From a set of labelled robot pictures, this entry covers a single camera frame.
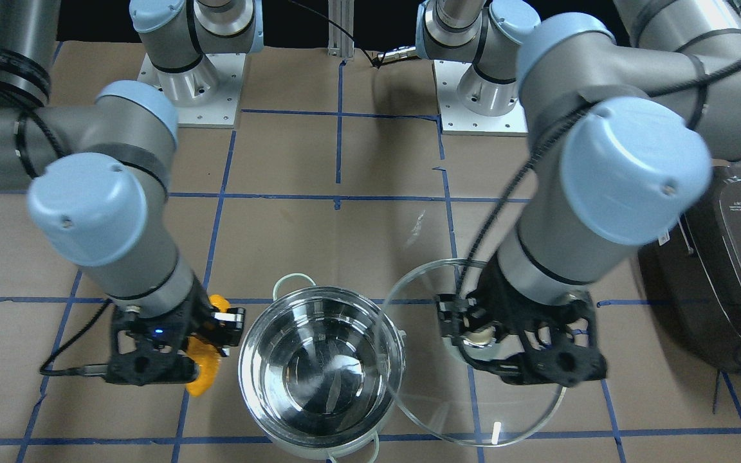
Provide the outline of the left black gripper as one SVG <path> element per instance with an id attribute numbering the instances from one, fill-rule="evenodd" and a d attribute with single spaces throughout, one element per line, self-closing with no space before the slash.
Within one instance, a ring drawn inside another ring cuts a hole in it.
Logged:
<path id="1" fill-rule="evenodd" d="M 524 296 L 497 263 L 449 261 L 462 277 L 479 268 L 470 292 L 441 293 L 435 304 L 441 336 L 476 371 L 511 386 L 556 384 L 571 388 L 608 375 L 588 292 L 567 292 L 552 303 Z"/>

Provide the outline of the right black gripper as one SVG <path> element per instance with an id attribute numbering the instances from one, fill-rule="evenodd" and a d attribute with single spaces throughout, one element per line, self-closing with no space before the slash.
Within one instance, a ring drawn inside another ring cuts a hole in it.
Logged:
<path id="1" fill-rule="evenodd" d="M 188 338 L 214 346 L 222 360 L 241 342 L 244 325 L 245 308 L 209 296 L 197 280 L 185 299 L 161 316 L 141 318 L 115 309 L 105 380 L 120 386 L 187 384 L 198 376 L 186 354 Z"/>

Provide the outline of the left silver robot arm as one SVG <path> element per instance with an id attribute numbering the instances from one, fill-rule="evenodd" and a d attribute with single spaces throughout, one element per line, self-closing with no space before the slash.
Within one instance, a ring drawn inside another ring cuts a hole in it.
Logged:
<path id="1" fill-rule="evenodd" d="M 713 160 L 741 161 L 741 15 L 726 1 L 617 1 L 630 44 L 599 19 L 540 20 L 523 1 L 426 1 L 424 59 L 469 62 L 515 91 L 535 196 L 479 273 L 439 296 L 451 356 L 511 385 L 605 378 L 589 286 L 667 234 L 700 199 Z"/>

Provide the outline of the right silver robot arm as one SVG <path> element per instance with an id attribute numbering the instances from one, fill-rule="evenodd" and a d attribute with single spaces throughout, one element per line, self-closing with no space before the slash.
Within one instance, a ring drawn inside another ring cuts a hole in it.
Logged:
<path id="1" fill-rule="evenodd" d="M 227 124 L 238 96 L 212 55 L 262 49 L 259 1 L 132 1 L 152 76 L 106 85 L 91 105 L 52 106 L 59 1 L 0 1 L 0 192 L 26 191 L 33 223 L 113 308 L 111 357 L 44 376 L 117 385 L 212 386 L 238 346 L 244 310 L 209 296 L 163 224 L 178 127 L 188 109 Z"/>

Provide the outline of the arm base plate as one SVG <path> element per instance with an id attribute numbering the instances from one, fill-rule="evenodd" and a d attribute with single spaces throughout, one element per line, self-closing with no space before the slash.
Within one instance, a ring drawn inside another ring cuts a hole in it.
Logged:
<path id="1" fill-rule="evenodd" d="M 435 60 L 434 76 L 442 131 L 450 135 L 527 135 L 514 83 L 486 81 L 469 62 Z"/>
<path id="2" fill-rule="evenodd" d="M 235 129 L 248 58 L 243 53 L 205 55 L 196 68 L 168 74 L 146 55 L 138 81 L 171 100 L 180 128 Z"/>

